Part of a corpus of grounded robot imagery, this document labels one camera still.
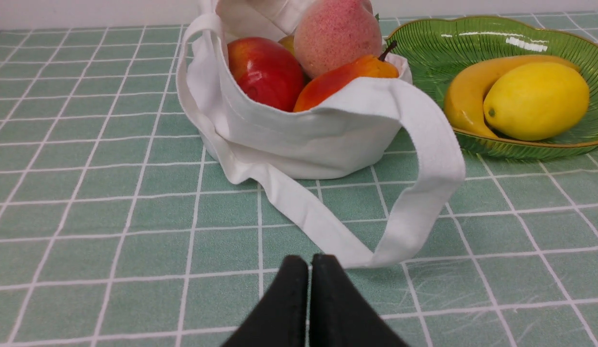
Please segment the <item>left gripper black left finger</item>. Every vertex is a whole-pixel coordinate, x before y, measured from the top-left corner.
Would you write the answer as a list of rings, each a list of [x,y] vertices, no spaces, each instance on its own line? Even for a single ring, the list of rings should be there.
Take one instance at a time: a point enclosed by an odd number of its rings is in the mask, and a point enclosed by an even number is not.
[[[264,296],[224,347],[303,347],[305,345],[308,266],[287,255]]]

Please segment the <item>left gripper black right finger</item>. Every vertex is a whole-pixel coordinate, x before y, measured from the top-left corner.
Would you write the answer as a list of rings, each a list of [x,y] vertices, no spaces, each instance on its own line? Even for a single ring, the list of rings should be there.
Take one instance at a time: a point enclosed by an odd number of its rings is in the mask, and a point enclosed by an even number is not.
[[[312,259],[311,347],[407,347],[350,281],[338,259]]]

